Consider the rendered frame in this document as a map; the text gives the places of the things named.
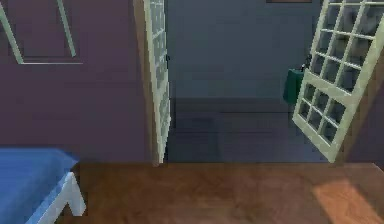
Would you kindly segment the cream glazed room door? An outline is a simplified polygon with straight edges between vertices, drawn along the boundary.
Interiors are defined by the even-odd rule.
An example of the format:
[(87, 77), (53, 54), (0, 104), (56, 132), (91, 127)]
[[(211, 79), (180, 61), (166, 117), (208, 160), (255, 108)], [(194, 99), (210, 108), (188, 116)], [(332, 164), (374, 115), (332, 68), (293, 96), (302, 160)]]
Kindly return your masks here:
[(384, 0), (324, 0), (292, 120), (330, 163), (345, 158), (384, 56)]
[(157, 161), (163, 163), (171, 122), (165, 0), (144, 0), (144, 12), (154, 103)]

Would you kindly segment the green box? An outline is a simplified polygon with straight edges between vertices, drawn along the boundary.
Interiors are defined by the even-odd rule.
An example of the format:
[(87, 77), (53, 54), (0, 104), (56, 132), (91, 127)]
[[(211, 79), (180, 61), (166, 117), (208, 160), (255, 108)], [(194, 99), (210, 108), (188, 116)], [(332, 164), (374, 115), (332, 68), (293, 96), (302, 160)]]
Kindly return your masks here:
[(304, 72), (297, 69), (289, 69), (284, 86), (283, 99), (290, 105), (296, 103), (300, 93)]

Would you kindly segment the blue bed with white frame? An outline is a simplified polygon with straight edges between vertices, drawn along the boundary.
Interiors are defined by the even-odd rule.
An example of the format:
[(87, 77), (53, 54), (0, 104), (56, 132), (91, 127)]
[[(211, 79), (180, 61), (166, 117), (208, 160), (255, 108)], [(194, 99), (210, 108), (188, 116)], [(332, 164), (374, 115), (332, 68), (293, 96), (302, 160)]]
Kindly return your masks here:
[(0, 149), (0, 224), (54, 224), (66, 207), (83, 215), (78, 162), (60, 149)]

